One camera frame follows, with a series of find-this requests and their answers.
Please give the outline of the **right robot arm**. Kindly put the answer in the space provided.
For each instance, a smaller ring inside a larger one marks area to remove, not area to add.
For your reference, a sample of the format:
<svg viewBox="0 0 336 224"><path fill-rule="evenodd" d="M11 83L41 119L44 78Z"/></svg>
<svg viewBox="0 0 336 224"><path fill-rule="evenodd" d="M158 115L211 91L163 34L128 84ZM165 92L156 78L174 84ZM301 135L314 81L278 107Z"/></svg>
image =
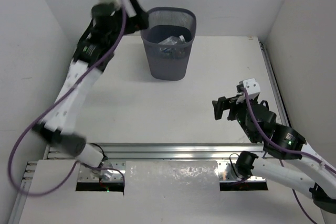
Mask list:
<svg viewBox="0 0 336 224"><path fill-rule="evenodd" d="M259 95L240 92L212 102L214 118L237 121L251 143L263 145L263 151L297 170L274 165L249 151L242 151L235 171L242 178L260 176L300 192L320 209L335 213L335 167L318 155L296 130L276 122L276 114Z"/></svg>

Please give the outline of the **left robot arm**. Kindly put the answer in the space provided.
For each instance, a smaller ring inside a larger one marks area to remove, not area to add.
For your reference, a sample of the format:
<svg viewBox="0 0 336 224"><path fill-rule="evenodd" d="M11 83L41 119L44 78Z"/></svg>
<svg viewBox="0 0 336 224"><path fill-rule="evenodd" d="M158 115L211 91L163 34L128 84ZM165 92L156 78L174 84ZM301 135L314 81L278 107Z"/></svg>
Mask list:
<svg viewBox="0 0 336 224"><path fill-rule="evenodd" d="M91 9L91 21L77 43L55 104L32 128L48 145L94 169L101 166L104 155L74 132L76 119L122 36L149 26L149 15L138 0L129 1L135 11L132 17L113 3L97 4Z"/></svg>

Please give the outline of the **white label water bottle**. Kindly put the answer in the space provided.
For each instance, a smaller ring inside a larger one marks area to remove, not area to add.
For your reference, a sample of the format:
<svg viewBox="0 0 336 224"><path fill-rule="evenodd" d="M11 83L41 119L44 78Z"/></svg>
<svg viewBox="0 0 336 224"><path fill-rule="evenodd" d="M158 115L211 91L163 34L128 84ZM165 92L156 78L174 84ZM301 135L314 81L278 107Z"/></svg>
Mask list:
<svg viewBox="0 0 336 224"><path fill-rule="evenodd" d="M159 42L160 45L168 45L168 46L173 46L173 45L182 45L186 43L186 40L183 35L180 35L178 37L175 36L170 36L163 41Z"/></svg>

